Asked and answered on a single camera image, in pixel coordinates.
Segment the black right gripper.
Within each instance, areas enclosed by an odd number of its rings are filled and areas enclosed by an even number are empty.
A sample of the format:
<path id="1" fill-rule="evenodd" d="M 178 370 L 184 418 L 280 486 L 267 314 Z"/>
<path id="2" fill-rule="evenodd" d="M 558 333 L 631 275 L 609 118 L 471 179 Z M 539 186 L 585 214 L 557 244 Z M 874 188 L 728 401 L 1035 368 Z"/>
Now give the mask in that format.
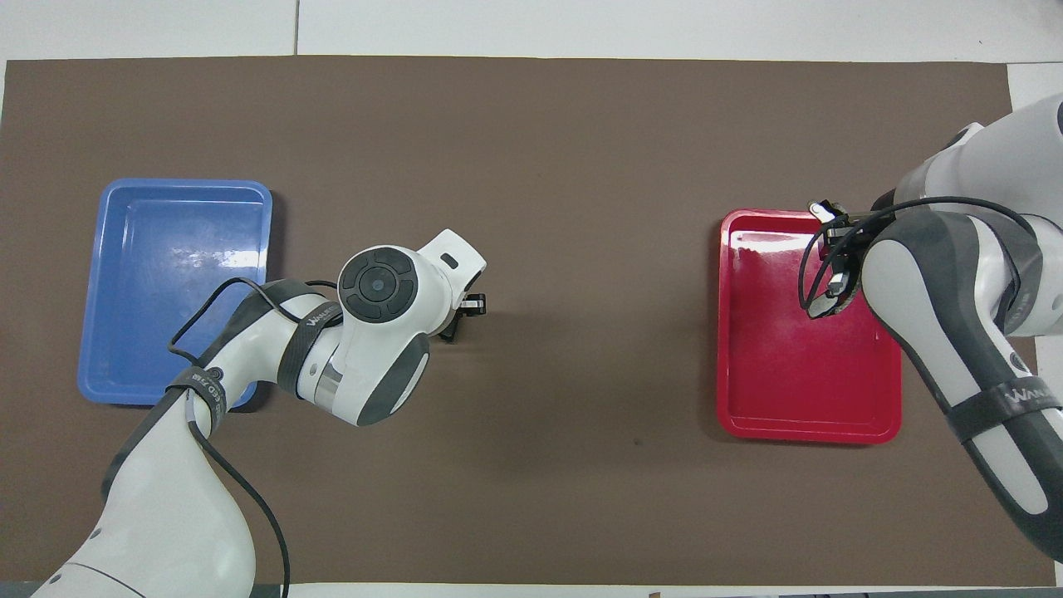
<path id="1" fill-rule="evenodd" d="M 870 216 L 872 212 L 819 212 L 819 220 L 826 227 L 821 234 L 819 249 L 821 270 L 831 275 L 858 275 L 870 236 L 857 232 L 848 241 L 843 241 L 843 238 L 853 228 L 860 227 Z"/>

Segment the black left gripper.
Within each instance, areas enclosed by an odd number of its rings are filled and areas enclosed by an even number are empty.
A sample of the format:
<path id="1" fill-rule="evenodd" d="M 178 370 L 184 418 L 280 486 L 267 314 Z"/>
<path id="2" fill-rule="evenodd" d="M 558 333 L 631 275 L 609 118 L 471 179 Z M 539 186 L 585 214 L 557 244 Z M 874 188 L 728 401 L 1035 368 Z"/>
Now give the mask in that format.
<path id="1" fill-rule="evenodd" d="M 455 343 L 459 323 L 463 318 L 474 318 L 486 315 L 488 311 L 486 294 L 467 294 L 459 302 L 453 317 L 449 319 L 448 325 L 438 334 L 444 343 Z"/>

